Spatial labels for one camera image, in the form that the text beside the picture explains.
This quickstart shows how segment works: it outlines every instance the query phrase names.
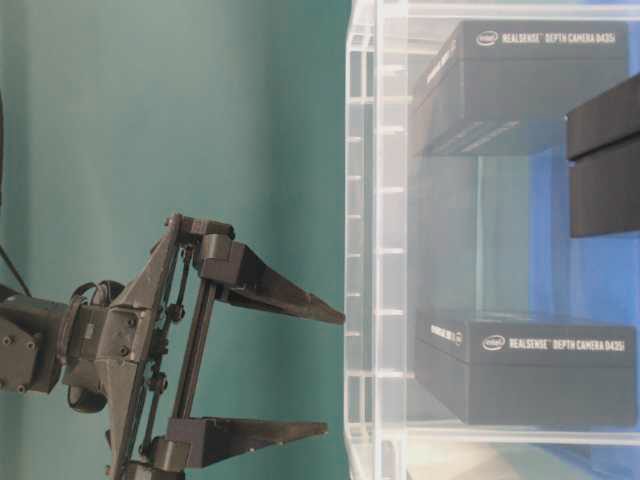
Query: black cable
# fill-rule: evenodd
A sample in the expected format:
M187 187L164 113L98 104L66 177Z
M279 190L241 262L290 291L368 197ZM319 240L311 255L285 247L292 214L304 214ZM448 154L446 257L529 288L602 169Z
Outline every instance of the black cable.
M16 280L18 280L18 283L22 287L22 290L24 290L24 293L28 297L30 297L31 296L31 292L29 291L29 288L27 287L27 284L24 283L24 280L20 276L20 273L18 272L16 267L13 265L13 262L9 258L9 255L7 255L7 252L5 252L4 248L2 248L2 245L0 245L0 256L2 257L4 262L7 264L7 267L9 267L9 270L11 270L11 273L13 273L13 276L16 277Z

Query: intel logo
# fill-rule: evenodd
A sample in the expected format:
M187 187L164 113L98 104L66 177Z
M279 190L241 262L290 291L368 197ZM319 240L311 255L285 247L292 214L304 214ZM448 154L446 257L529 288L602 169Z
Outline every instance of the intel logo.
M476 37L476 43L481 47L493 47L498 42L498 32L486 30Z
M482 348L485 350L489 350L490 352L495 352L497 350L502 350L507 340L502 335L491 335L490 337L482 340Z

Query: camera box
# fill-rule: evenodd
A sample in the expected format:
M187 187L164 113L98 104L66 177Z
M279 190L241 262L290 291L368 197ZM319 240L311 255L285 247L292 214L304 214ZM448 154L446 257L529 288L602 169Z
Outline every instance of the camera box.
M414 154L529 155L565 141L565 115L627 77L628 27L465 20L417 80Z
M419 315L416 378L468 424L636 422L634 327L528 315Z

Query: teal backdrop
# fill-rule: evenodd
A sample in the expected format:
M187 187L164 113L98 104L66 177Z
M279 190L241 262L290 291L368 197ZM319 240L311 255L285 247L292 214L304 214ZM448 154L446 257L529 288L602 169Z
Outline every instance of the teal backdrop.
M341 306L349 3L0 0L0 239L34 294L128 281L180 211L233 223ZM187 330L173 332L171 387ZM327 420L331 433L190 478L347 478L339 328L216 305L200 378L195 416ZM0 478L102 478L106 426L69 410L62 386L0 395Z

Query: robotic arm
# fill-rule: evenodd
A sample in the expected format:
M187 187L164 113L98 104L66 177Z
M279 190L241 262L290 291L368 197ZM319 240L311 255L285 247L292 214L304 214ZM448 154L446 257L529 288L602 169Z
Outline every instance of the robotic arm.
M324 423L191 418L198 374L216 301L341 325L344 315L271 270L233 227L175 214L142 272L126 287L112 281L79 287L69 304L31 298L0 286L0 388L49 393L68 385L78 412L108 407L112 480L179 480L270 445L326 433ZM178 267L178 292L171 303ZM184 317L191 268L200 288L166 434L151 438L167 387L162 359L171 325ZM94 289L90 299L85 294ZM151 408L132 460L147 395Z

